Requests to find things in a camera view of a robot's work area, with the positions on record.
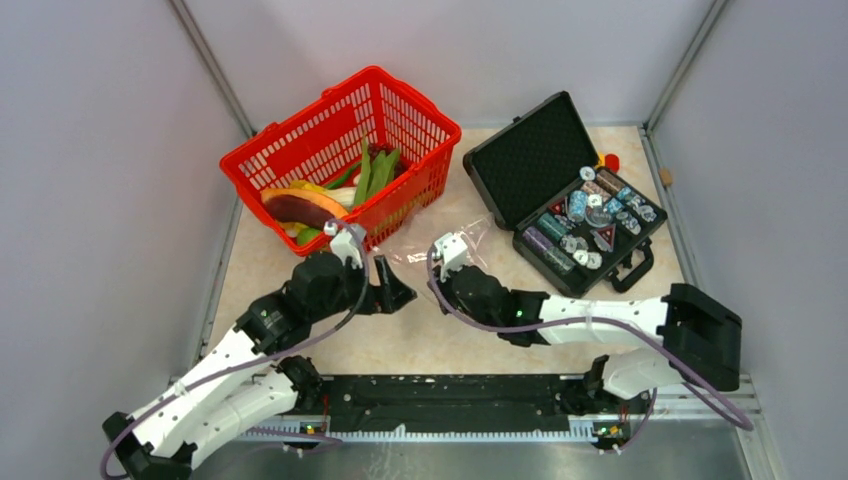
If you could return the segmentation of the clear zip top bag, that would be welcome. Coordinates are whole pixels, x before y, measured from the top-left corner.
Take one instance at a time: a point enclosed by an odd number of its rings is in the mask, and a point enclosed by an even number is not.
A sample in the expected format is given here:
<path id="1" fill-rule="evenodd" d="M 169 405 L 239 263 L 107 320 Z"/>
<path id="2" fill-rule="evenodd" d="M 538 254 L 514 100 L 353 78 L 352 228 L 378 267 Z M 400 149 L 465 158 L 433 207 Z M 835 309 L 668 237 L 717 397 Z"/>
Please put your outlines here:
<path id="1" fill-rule="evenodd" d="M 384 255 L 393 266 L 412 270 L 424 267 L 429 248 L 446 234 L 454 234 L 466 245 L 467 261 L 488 267 L 482 247 L 495 230 L 490 213 L 473 213 L 457 209 L 418 210 L 408 217 L 401 228 L 374 248 L 375 255 Z"/>

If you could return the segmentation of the orange toy steak slice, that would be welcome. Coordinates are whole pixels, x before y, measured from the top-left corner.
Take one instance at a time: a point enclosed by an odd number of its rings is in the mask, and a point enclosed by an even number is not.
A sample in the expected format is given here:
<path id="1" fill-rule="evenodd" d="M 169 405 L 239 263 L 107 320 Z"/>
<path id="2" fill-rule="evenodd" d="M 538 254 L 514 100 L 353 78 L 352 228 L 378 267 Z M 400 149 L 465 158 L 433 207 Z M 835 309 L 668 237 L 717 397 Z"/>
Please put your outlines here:
<path id="1" fill-rule="evenodd" d="M 279 223 L 300 223 L 322 230 L 328 221 L 344 219 L 348 210 L 331 197 L 314 191 L 269 188 L 260 193 L 267 213 Z"/>

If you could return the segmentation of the black poker chip case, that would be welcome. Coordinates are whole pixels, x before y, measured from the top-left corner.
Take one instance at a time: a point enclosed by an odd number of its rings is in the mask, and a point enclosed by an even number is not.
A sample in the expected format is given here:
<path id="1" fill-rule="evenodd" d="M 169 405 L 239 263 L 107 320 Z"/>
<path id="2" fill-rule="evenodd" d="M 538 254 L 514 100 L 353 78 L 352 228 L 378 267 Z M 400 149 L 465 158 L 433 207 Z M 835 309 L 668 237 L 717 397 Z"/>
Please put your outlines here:
<path id="1" fill-rule="evenodd" d="M 560 293 L 601 282 L 626 293 L 653 269 L 652 236 L 668 215 L 600 165 L 568 92 L 470 149 L 463 166 L 513 248 Z"/>

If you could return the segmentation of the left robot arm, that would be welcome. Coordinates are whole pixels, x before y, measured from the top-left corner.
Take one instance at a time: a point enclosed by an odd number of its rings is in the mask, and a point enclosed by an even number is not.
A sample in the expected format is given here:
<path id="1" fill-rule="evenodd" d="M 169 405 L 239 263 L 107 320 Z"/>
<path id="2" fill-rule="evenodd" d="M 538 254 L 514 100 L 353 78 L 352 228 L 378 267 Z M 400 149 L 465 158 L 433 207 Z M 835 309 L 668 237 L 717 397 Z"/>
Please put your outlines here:
<path id="1" fill-rule="evenodd" d="M 322 377 L 300 350 L 322 341 L 317 322 L 342 314 L 393 314 L 417 294 L 374 259 L 378 284 L 366 264 L 329 252 L 307 256 L 290 280 L 254 300 L 218 345 L 149 405 L 116 412 L 103 431 L 106 458 L 123 479 L 188 479 L 206 458 L 262 421 L 323 402 Z"/>

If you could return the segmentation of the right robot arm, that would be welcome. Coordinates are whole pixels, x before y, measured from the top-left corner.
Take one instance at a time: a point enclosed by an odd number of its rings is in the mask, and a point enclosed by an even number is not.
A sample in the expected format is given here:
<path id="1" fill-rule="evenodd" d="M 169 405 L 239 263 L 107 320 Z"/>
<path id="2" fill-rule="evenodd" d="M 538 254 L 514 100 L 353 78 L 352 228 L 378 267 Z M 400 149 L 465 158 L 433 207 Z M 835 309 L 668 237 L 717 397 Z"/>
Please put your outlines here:
<path id="1" fill-rule="evenodd" d="M 661 386 L 689 383 L 714 393 L 740 384 L 742 320 L 690 284 L 674 283 L 667 294 L 643 300 L 586 300 L 509 289 L 464 265 L 431 268 L 428 285 L 444 313 L 514 346 L 630 347 L 603 354 L 590 371 L 586 397 L 600 412 Z"/>

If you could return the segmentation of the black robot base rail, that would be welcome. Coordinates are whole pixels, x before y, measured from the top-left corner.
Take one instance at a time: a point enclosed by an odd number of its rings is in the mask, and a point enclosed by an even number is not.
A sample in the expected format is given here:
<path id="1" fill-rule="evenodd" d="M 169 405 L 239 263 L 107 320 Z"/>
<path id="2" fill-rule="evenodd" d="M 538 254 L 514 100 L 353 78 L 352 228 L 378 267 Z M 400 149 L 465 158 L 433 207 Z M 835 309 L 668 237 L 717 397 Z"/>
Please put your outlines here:
<path id="1" fill-rule="evenodd" d="M 336 375 L 292 412 L 333 433 L 530 434 L 566 433 L 593 415 L 632 420 L 647 406 L 647 394 L 589 394 L 574 375 Z"/>

